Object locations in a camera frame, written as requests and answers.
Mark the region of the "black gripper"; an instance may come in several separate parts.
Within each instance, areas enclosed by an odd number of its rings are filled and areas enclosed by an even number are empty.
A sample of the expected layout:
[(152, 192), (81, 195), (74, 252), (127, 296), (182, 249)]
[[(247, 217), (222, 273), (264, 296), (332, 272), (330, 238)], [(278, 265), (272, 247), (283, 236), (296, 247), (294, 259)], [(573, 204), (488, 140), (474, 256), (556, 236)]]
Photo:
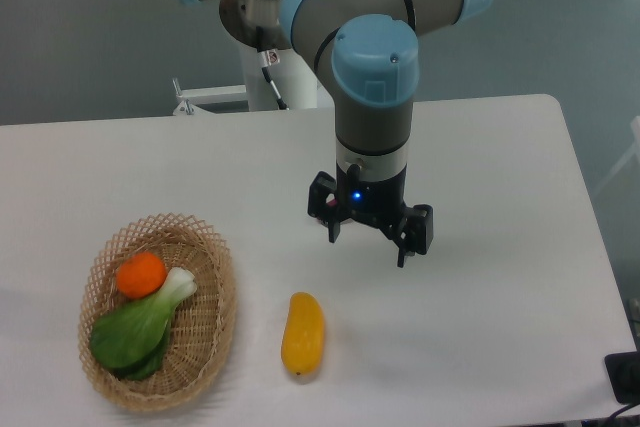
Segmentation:
[(406, 169), (389, 179), (356, 182), (337, 168), (337, 181), (320, 171), (309, 187), (307, 213), (328, 229), (335, 243), (345, 220), (379, 229), (398, 248), (397, 266), (407, 257), (425, 255), (433, 241), (433, 207), (404, 202)]

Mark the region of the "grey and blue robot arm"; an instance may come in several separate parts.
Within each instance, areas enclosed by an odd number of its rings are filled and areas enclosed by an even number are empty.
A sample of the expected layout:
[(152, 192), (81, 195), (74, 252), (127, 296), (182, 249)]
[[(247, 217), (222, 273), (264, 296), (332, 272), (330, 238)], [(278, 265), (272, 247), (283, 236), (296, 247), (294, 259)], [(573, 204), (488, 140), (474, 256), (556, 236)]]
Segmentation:
[(316, 175), (307, 208), (331, 239), (353, 220), (381, 231), (400, 259), (428, 251), (433, 210), (404, 200), (418, 39), (492, 1), (219, 0), (251, 110), (313, 108), (318, 87), (333, 101), (336, 171)]

